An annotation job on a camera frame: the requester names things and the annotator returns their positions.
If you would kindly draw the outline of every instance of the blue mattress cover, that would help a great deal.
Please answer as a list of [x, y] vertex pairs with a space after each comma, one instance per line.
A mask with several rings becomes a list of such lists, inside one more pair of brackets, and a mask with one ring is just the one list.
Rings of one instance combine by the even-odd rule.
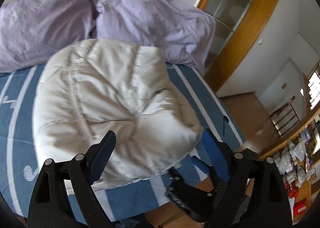
[[[0, 77], [0, 191], [11, 209], [28, 216], [32, 190], [39, 172], [32, 139], [32, 106], [36, 86], [44, 64], [6, 73]], [[171, 82], [187, 98], [196, 111], [204, 129], [211, 131], [235, 151], [244, 137], [227, 114], [219, 98], [200, 74], [183, 65], [167, 64]], [[223, 116], [230, 119], [223, 135]], [[207, 164], [210, 159], [200, 142], [183, 160], [178, 171], [186, 183], [196, 185], [207, 176], [195, 167], [190, 157], [197, 155]], [[171, 181], [168, 174], [139, 181], [124, 187], [96, 192], [96, 196], [110, 220], [135, 216], [168, 202], [165, 187]], [[69, 196], [78, 221], [85, 223], [74, 195]]]

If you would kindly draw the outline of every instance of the red box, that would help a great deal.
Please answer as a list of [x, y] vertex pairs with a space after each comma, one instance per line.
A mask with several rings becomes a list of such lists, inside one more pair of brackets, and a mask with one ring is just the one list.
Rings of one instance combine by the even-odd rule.
[[293, 206], [293, 217], [303, 214], [307, 210], [307, 199], [304, 199]]

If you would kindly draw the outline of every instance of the metal screw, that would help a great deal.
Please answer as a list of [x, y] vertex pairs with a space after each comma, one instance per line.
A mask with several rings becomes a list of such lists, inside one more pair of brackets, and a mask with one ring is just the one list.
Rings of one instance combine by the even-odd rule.
[[77, 160], [77, 161], [80, 161], [80, 160], [82, 160], [82, 159], [84, 159], [84, 154], [78, 154], [78, 155], [76, 155], [76, 160]]
[[243, 155], [241, 153], [235, 153], [236, 159], [243, 159]]
[[47, 159], [45, 162], [44, 162], [46, 165], [50, 165], [52, 163], [52, 159]]
[[270, 163], [270, 164], [272, 164], [274, 161], [273, 161], [272, 158], [267, 158], [267, 162]]

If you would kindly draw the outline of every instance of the white comforter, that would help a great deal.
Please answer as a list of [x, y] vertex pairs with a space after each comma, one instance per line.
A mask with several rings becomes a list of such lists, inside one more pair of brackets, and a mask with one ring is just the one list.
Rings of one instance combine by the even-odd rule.
[[[158, 48], [89, 39], [46, 65], [33, 109], [39, 167], [85, 153], [108, 130], [117, 144], [95, 191], [159, 175], [198, 143], [202, 127]], [[70, 182], [66, 187], [73, 193]]]

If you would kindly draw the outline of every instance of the pillow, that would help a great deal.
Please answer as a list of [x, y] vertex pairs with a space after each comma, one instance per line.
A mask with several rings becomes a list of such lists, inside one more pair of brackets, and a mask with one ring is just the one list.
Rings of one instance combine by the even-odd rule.
[[97, 0], [13, 0], [0, 8], [0, 73], [46, 62], [89, 38]]
[[[116, 148], [94, 191], [179, 166], [203, 132], [196, 112], [170, 82], [159, 49], [111, 39], [84, 40], [50, 59], [32, 120], [40, 168], [46, 159], [61, 162], [85, 153], [108, 130], [115, 132]], [[73, 193], [70, 181], [66, 188]]]
[[174, 0], [98, 0], [97, 38], [159, 47], [166, 62], [204, 72], [214, 19]]

